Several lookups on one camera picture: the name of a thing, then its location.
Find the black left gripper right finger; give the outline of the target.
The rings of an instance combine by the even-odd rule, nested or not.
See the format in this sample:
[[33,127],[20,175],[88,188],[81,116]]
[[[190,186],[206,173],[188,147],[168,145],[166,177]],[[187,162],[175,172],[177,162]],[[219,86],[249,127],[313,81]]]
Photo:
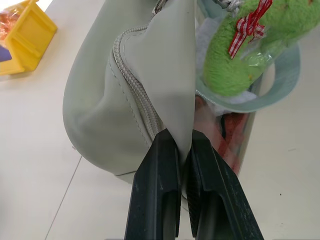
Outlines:
[[264,238],[237,175],[202,132],[192,133],[186,165],[186,198],[195,239]]

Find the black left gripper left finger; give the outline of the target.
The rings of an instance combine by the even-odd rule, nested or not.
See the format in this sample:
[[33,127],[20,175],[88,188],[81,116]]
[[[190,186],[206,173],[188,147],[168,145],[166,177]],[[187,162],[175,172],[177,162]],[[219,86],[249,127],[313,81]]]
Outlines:
[[174,240],[179,236],[181,176],[177,145],[159,132],[134,174],[126,240]]

